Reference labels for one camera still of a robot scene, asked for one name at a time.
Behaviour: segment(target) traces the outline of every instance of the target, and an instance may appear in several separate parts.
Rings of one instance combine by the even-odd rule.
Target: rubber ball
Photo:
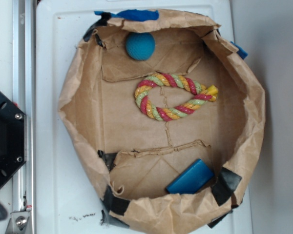
[[[147,60],[155,50],[154,37],[151,33],[130,33],[126,40],[126,50],[135,60]]]

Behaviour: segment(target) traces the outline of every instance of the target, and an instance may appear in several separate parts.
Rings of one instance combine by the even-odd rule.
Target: braided rope
[[[179,87],[191,92],[195,96],[186,103],[174,108],[159,108],[148,99],[148,92],[156,86]],[[158,121],[171,121],[192,114],[207,101],[216,101],[218,89],[212,85],[206,86],[179,75],[156,73],[143,79],[135,91],[136,104],[141,112]]]

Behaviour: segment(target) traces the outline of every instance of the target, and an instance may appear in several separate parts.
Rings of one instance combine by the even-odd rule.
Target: blue tape
[[[236,52],[240,57],[241,59],[245,59],[249,54],[244,50],[242,49],[240,46],[238,46],[237,44],[235,44],[233,41],[230,41],[235,47],[237,47],[239,50],[238,52]]]
[[[95,11],[94,14],[97,16],[100,16],[103,11]],[[126,20],[132,20],[132,21],[139,21],[144,22],[147,20],[157,20],[159,18],[158,11],[148,11],[148,10],[125,10],[121,11],[117,14],[111,13],[112,17],[115,18],[123,18]]]

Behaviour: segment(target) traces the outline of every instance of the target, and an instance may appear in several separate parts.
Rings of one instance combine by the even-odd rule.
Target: blue rectangular block
[[[171,194],[194,194],[213,177],[214,173],[202,160],[198,159],[166,189]]]

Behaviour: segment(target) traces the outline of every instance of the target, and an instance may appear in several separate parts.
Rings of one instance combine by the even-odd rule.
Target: dark mark
[[[82,220],[83,218],[86,218],[86,217],[91,217],[91,216],[95,216],[96,215],[96,213],[92,213],[92,214],[85,214],[85,215],[83,215],[83,217],[82,218],[76,218],[76,217],[69,217],[69,219],[72,219],[72,220],[75,220],[76,222],[78,222],[79,220]]]
[[[103,210],[101,210],[101,212],[102,212],[102,219],[100,220],[100,225],[103,226],[104,221],[105,221],[105,213]]]
[[[93,213],[93,214],[85,214],[85,215],[83,215],[83,217],[86,218],[86,217],[95,216],[95,215],[96,215],[96,213]]]

